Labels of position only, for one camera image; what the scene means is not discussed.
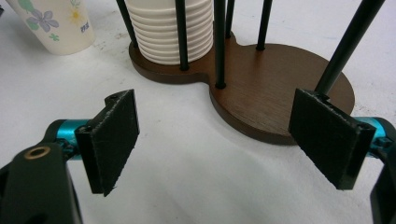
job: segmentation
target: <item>black foam pad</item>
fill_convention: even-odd
[[[76,130],[81,157],[93,193],[113,190],[139,135],[134,91],[105,99],[106,107]]]
[[[375,128],[357,121],[314,91],[296,90],[289,131],[337,189],[353,189]]]

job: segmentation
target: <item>stacked paper cups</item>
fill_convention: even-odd
[[[186,0],[189,62],[204,57],[213,45],[211,0]],[[128,0],[142,55],[154,63],[180,64],[175,0]]]

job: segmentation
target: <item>brass screw hole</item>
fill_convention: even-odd
[[[49,154],[49,147],[35,147],[24,154],[26,160],[35,160]]]

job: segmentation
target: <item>white table surface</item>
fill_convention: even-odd
[[[268,43],[330,59],[358,0],[274,1]],[[96,40],[49,54],[7,5],[0,19],[0,165],[35,145],[56,119],[91,119],[104,99],[135,89],[141,133],[117,187],[92,195],[82,161],[70,161],[85,223],[372,223],[369,195],[382,169],[368,158],[353,190],[327,181],[298,147],[265,144],[231,128],[204,83],[166,85],[140,76],[128,55],[116,1],[87,0]],[[396,9],[387,1],[344,72],[353,116],[396,124]],[[236,1],[233,32],[255,44],[262,1]]]

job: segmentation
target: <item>brown wooden stand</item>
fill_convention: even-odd
[[[225,40],[225,82],[215,87],[215,49],[189,64],[188,71],[179,65],[152,63],[133,45],[129,53],[135,69],[156,82],[185,84],[204,82],[209,86],[213,106],[237,131],[257,140],[295,145],[288,128],[296,88],[313,90],[328,61],[304,49],[266,44],[240,46],[235,37]],[[342,74],[329,93],[332,104],[350,114],[355,103],[352,87]]]

